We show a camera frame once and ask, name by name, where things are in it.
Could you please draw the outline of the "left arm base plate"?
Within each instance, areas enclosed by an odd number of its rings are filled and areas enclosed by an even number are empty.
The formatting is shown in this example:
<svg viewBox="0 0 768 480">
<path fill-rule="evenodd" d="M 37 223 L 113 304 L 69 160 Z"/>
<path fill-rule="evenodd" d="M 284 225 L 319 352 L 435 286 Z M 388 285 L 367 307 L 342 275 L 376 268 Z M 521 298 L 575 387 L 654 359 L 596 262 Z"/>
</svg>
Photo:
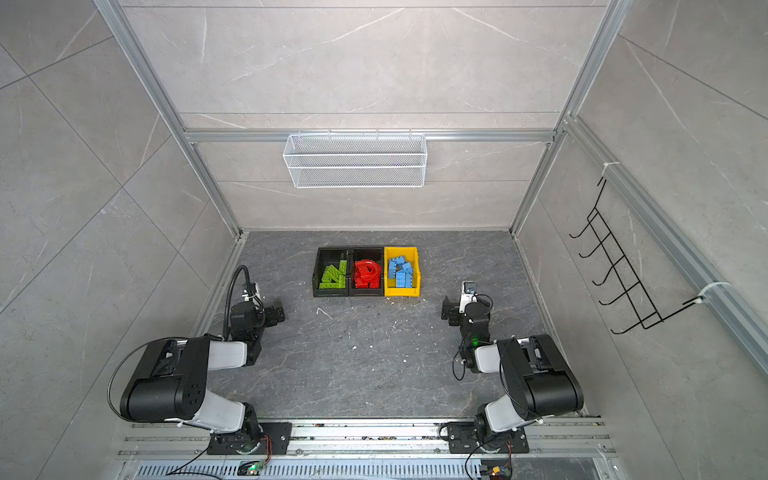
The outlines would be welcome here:
<svg viewBox="0 0 768 480">
<path fill-rule="evenodd" d="M 260 423 L 254 432 L 242 429 L 227 434 L 212 434 L 208 455 L 285 455 L 291 439 L 291 422 Z"/>
</svg>

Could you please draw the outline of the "red arch lego piece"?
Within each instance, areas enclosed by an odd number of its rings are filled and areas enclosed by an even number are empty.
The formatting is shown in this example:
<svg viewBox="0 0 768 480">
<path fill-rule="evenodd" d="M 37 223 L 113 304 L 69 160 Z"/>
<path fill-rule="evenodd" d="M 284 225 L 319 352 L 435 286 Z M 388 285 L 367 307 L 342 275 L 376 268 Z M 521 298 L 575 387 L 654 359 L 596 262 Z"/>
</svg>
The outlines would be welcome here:
<svg viewBox="0 0 768 480">
<path fill-rule="evenodd" d="M 356 289 L 374 290 L 381 287 L 382 267 L 369 259 L 357 260 L 354 263 L 354 287 Z"/>
</svg>

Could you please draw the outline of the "green lego brick front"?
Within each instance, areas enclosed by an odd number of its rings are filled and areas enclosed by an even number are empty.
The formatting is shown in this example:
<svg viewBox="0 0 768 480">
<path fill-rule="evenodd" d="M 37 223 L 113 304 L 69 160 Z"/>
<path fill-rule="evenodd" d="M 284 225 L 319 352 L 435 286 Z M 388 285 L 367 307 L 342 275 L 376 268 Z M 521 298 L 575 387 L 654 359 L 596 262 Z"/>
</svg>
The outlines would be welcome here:
<svg viewBox="0 0 768 480">
<path fill-rule="evenodd" d="M 346 288 L 346 282 L 345 281 L 337 281 L 337 282 L 321 282 L 318 285 L 318 289 L 321 290 L 328 290 L 328 289 L 345 289 Z"/>
</svg>

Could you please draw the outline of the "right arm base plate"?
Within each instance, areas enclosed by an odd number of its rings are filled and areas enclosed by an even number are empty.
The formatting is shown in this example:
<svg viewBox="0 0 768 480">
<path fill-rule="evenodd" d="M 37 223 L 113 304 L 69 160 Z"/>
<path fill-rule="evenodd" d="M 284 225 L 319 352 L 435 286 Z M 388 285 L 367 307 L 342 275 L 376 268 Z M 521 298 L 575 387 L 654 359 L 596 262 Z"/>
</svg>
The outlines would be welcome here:
<svg viewBox="0 0 768 480">
<path fill-rule="evenodd" d="M 526 454 L 530 451 L 525 432 L 486 432 L 472 422 L 448 422 L 438 428 L 438 437 L 448 443 L 452 454 Z"/>
</svg>

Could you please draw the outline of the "blue lego brick top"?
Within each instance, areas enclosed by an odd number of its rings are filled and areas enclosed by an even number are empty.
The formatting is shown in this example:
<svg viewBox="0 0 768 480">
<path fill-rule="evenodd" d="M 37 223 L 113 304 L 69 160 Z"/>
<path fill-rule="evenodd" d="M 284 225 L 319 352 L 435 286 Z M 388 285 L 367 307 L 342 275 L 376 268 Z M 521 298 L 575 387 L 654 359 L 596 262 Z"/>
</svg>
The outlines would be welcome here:
<svg viewBox="0 0 768 480">
<path fill-rule="evenodd" d="M 388 266 L 393 269 L 396 269 L 398 266 L 403 265 L 405 263 L 406 263 L 406 259 L 404 256 L 398 256 L 398 257 L 390 258 L 388 260 Z"/>
</svg>

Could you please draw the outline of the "blue lego brick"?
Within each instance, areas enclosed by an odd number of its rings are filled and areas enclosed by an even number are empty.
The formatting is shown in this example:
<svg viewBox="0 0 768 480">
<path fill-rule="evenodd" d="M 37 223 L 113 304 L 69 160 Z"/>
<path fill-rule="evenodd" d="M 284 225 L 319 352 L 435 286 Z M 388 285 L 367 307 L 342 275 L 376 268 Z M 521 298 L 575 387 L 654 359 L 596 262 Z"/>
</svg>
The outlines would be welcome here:
<svg viewBox="0 0 768 480">
<path fill-rule="evenodd" d="M 405 263 L 406 263 L 406 259 L 404 256 L 398 256 L 398 257 L 390 258 L 388 260 L 388 266 L 393 269 L 396 269 L 398 266 L 403 265 Z"/>
<path fill-rule="evenodd" d="M 408 274 L 408 287 L 413 287 L 413 267 L 410 262 L 406 262 L 405 264 L 401 265 L 401 270 L 405 271 Z"/>
<path fill-rule="evenodd" d="M 408 274 L 405 271 L 396 272 L 395 287 L 400 289 L 408 287 Z"/>
</svg>

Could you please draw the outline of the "blue lego brick front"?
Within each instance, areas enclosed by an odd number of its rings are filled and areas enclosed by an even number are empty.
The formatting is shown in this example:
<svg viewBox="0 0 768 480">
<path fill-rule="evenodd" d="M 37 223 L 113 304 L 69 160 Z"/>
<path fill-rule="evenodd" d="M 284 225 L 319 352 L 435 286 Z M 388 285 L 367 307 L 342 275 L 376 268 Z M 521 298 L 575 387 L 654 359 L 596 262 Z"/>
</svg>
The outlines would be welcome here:
<svg viewBox="0 0 768 480">
<path fill-rule="evenodd" d="M 395 287 L 400 289 L 408 287 L 408 274 L 405 271 L 396 272 Z"/>
</svg>

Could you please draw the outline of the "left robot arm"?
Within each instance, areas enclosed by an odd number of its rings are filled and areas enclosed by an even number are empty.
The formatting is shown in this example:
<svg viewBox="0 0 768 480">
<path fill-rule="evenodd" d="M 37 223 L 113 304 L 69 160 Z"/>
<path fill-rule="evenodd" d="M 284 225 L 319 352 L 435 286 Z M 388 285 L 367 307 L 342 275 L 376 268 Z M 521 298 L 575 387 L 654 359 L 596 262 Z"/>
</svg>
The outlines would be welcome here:
<svg viewBox="0 0 768 480">
<path fill-rule="evenodd" d="M 140 353 L 118 405 L 112 402 L 111 377 L 107 403 L 124 421 L 179 423 L 207 430 L 213 437 L 263 436 L 255 408 L 224 398 L 207 386 L 213 371 L 250 367 L 262 351 L 265 330 L 285 320 L 282 304 L 267 306 L 247 266 L 236 267 L 226 293 L 222 333 L 198 337 L 163 337 L 131 353 Z"/>
</svg>

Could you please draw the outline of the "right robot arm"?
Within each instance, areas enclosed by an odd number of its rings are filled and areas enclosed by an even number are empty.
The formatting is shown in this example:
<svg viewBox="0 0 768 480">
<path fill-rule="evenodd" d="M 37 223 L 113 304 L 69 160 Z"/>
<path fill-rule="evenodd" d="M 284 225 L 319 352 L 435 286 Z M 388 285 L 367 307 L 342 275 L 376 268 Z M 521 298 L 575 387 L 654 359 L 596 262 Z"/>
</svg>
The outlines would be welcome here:
<svg viewBox="0 0 768 480">
<path fill-rule="evenodd" d="M 493 340 L 493 300 L 465 294 L 458 302 L 445 298 L 441 318 L 460 331 L 453 363 L 462 371 L 499 377 L 503 395 L 483 404 L 475 415 L 479 440 L 494 438 L 547 417 L 575 413 L 584 406 L 582 388 L 548 334 Z"/>
</svg>

